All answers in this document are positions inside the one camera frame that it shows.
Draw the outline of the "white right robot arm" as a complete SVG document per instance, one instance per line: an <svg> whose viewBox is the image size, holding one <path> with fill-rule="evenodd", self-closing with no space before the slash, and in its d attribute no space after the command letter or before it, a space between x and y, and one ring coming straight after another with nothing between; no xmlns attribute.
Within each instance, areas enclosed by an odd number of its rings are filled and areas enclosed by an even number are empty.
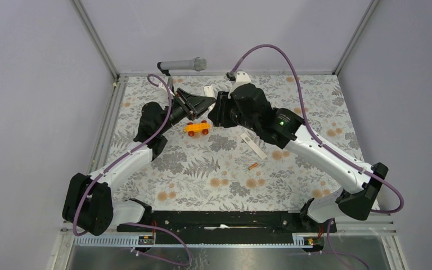
<svg viewBox="0 0 432 270"><path fill-rule="evenodd" d="M365 221L386 177L387 166L356 159L323 137L310 132L307 123L289 109L272 107L264 92L248 83L233 92L218 92L209 119L216 127L244 127L263 142L301 156L341 186L322 198L309 199L300 210L300 224L313 232L325 221L347 216Z"/></svg>

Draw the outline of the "white remote control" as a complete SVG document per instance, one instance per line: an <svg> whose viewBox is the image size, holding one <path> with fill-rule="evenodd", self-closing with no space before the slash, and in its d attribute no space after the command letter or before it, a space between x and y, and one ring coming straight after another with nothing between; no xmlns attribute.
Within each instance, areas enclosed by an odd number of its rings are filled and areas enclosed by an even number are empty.
<svg viewBox="0 0 432 270"><path fill-rule="evenodd" d="M214 92L214 88L212 85L205 85L203 86L203 90L204 90L204 94L206 97L211 97L216 99L215 97L215 92ZM208 112L211 112L212 109L214 109L215 106L215 102L213 102L209 107L208 107Z"/></svg>

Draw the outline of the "white remote battery cover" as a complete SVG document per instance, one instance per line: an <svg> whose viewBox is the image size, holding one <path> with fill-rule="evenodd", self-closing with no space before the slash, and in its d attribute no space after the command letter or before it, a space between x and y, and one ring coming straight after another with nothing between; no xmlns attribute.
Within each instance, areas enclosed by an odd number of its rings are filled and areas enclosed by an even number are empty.
<svg viewBox="0 0 432 270"><path fill-rule="evenodd" d="M242 133L240 135L241 139L256 153L256 155L262 160L267 158L267 155L263 150L249 137L247 133Z"/></svg>

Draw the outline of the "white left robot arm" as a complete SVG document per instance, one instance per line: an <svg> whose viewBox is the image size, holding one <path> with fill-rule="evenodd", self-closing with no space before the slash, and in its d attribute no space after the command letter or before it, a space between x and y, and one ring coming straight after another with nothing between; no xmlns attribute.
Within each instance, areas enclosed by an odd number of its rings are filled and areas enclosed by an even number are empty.
<svg viewBox="0 0 432 270"><path fill-rule="evenodd" d="M137 170L155 160L167 144L164 133L184 118L195 120L215 103L214 96L197 96L178 88L170 106L143 105L138 132L122 156L89 175L75 174L69 183L62 217L99 236L111 226L131 223L145 231L152 223L149 205L136 199L114 201L113 193Z"/></svg>

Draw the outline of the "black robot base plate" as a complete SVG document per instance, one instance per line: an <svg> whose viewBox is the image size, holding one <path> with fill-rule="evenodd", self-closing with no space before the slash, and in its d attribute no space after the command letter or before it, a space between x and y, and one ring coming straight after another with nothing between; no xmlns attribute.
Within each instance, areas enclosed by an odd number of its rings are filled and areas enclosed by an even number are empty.
<svg viewBox="0 0 432 270"><path fill-rule="evenodd" d="M153 210L148 205L144 209L138 226L120 224L116 230L152 235L167 233L180 243L181 236L196 235L202 239L204 232L244 237L306 233L318 237L337 231L334 222L316 223L298 211L172 211Z"/></svg>

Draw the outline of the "orange battery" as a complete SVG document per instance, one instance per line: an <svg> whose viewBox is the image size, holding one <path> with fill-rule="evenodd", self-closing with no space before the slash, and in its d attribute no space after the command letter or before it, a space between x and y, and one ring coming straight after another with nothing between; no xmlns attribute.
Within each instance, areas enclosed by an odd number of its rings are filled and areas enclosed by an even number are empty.
<svg viewBox="0 0 432 270"><path fill-rule="evenodd" d="M258 163L254 163L251 166L248 167L248 170L252 170L258 166Z"/></svg>

